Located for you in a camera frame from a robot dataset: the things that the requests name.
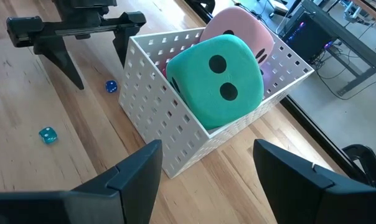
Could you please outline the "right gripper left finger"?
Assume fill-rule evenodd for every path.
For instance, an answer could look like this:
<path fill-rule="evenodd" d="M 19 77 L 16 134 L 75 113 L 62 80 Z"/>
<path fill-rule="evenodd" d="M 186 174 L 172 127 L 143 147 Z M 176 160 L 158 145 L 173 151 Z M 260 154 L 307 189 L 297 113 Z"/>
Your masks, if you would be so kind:
<path fill-rule="evenodd" d="M 153 140 L 111 169 L 74 188 L 72 223 L 148 223 L 162 170 L 162 141 Z"/>

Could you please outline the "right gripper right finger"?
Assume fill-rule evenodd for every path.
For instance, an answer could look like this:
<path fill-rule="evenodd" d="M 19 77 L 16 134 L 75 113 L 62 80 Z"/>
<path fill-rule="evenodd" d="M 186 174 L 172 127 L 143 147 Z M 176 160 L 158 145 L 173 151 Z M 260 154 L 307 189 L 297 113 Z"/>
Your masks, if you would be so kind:
<path fill-rule="evenodd" d="M 256 139 L 256 171 L 278 223 L 373 223 L 375 190 Z"/>

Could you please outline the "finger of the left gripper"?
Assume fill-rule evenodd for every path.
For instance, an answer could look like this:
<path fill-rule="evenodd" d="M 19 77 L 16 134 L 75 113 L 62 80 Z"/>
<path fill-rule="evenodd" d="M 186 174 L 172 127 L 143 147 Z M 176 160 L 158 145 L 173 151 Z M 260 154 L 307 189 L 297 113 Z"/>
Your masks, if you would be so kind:
<path fill-rule="evenodd" d="M 134 27 L 123 27 L 114 31 L 115 38 L 113 45 L 115 47 L 118 58 L 123 67 L 125 67 L 126 53 L 128 49 L 129 38 L 135 35 Z"/>
<path fill-rule="evenodd" d="M 37 39 L 34 42 L 34 53 L 43 55 L 55 64 L 70 81 L 79 89 L 83 90 L 84 85 L 72 59 L 70 58 L 65 42 L 62 37 L 49 37 Z"/>

